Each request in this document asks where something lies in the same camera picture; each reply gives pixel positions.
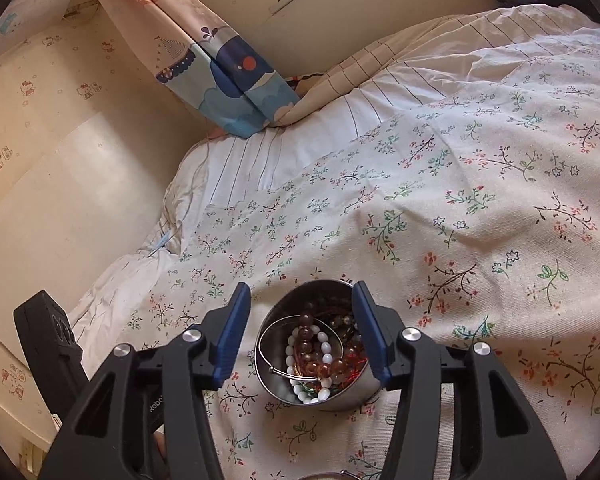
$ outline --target black plastic bracket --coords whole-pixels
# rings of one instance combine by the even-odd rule
[[[117,345],[63,421],[40,480],[164,478],[152,435],[163,422],[171,478],[222,480],[203,390],[231,374],[250,308],[239,283],[227,306],[166,346]]]
[[[354,286],[352,306],[363,340],[374,345],[374,375],[402,390],[380,480],[432,480],[443,383],[454,385],[453,480],[566,480],[536,412],[488,344],[438,345],[376,305],[364,282]]]
[[[64,310],[41,290],[13,311],[20,345],[49,411],[64,420],[89,382]]]

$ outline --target stainless steel bowl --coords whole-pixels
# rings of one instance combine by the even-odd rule
[[[293,406],[339,412],[360,406],[380,389],[380,383],[373,377],[368,363],[358,378],[347,388],[316,404],[303,404],[294,394],[286,374],[277,374],[271,371],[272,366],[277,370],[286,370],[286,338],[293,328],[293,322],[282,320],[285,318],[295,320],[302,314],[312,314],[327,304],[350,306],[351,286],[336,280],[314,280],[297,286],[277,302],[264,319],[258,332],[254,352],[255,368],[264,389],[276,399]],[[339,339],[336,344],[342,348]]]

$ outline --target cream wall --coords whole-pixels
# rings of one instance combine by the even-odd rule
[[[323,71],[373,40],[445,14],[471,14],[495,0],[201,0],[284,76]]]
[[[141,66],[103,12],[0,57],[0,442],[47,449],[50,414],[13,309],[41,288],[67,310],[155,225],[205,123]]]

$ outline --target curtain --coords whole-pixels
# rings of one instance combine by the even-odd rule
[[[99,0],[155,78],[224,131],[249,137],[299,98],[198,0]]]

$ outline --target blanket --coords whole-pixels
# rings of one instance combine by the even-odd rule
[[[589,463],[600,447],[600,29],[588,34],[497,84],[471,82],[396,115],[277,190],[207,207],[118,341],[164,344],[237,282],[250,285],[235,371],[205,396],[225,478],[380,475],[397,392],[322,413],[277,402],[255,375],[267,312],[316,278],[365,280],[378,303],[440,343],[487,341],[568,478]],[[439,479],[452,421],[444,386]]]

